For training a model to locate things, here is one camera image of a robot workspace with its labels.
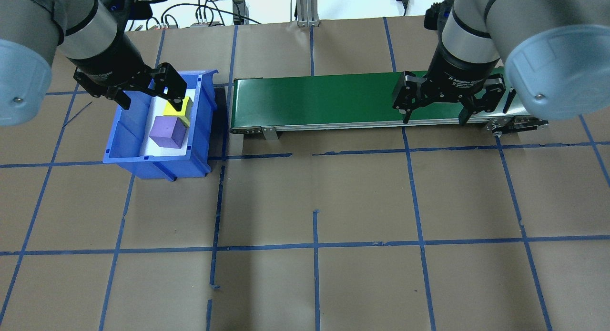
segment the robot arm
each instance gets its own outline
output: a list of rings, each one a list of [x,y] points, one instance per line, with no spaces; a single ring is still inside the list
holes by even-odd
[[[438,30],[424,78],[405,73],[394,108],[410,113],[430,103],[463,105],[460,123],[494,111],[505,74],[529,113],[568,119],[610,105],[610,0],[446,0],[427,12]],[[481,98],[475,94],[485,89]]]
[[[148,4],[160,0],[0,1],[0,125],[37,114],[55,49],[76,65],[75,80],[94,97],[129,109],[124,90],[139,90],[181,108],[185,81],[168,63],[147,66],[123,32],[128,18],[150,17]]]

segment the blue plastic bin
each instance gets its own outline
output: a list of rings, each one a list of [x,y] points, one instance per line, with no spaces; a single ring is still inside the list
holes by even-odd
[[[140,179],[204,177],[211,171],[207,164],[212,114],[216,111],[212,77],[218,70],[179,72],[187,89],[196,89],[191,109],[191,126],[186,154],[183,156],[140,156],[146,132],[146,119],[152,97],[142,92],[126,92],[129,110],[116,108],[104,163],[115,163]]]

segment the green conveyor belt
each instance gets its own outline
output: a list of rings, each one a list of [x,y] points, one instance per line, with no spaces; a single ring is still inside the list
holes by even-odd
[[[498,68],[494,72],[503,73],[504,69]],[[416,72],[419,77],[425,73]],[[237,80],[231,130],[238,133],[257,127],[290,129],[290,125],[351,123],[370,123],[369,127],[376,123],[399,125],[403,115],[392,109],[392,91],[400,75],[392,72]],[[410,123],[457,120],[460,110],[462,105],[459,103],[433,103],[414,111]]]

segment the yellow cube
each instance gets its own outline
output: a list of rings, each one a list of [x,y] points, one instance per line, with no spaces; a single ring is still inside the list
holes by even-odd
[[[190,127],[191,107],[193,107],[193,101],[190,97],[183,99],[183,108],[180,111],[174,110],[174,107],[168,101],[163,110],[163,115],[166,117],[178,117],[186,127]]]

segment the white paper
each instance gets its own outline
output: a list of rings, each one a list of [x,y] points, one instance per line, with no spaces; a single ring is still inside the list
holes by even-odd
[[[190,97],[192,99],[193,104],[195,104],[194,93],[195,90],[187,90],[187,97]],[[183,147],[181,147],[180,149],[157,146],[157,143],[155,143],[154,140],[151,140],[151,138],[148,137],[151,132],[151,129],[153,128],[154,118],[156,116],[163,115],[165,104],[167,104],[167,100],[161,97],[153,97],[153,99],[151,100],[151,105],[148,109],[148,118],[146,119],[146,129],[144,129],[144,142],[142,142],[142,147],[140,147],[140,156],[184,156],[187,154],[190,127],[187,127],[187,133],[185,134],[183,140]]]

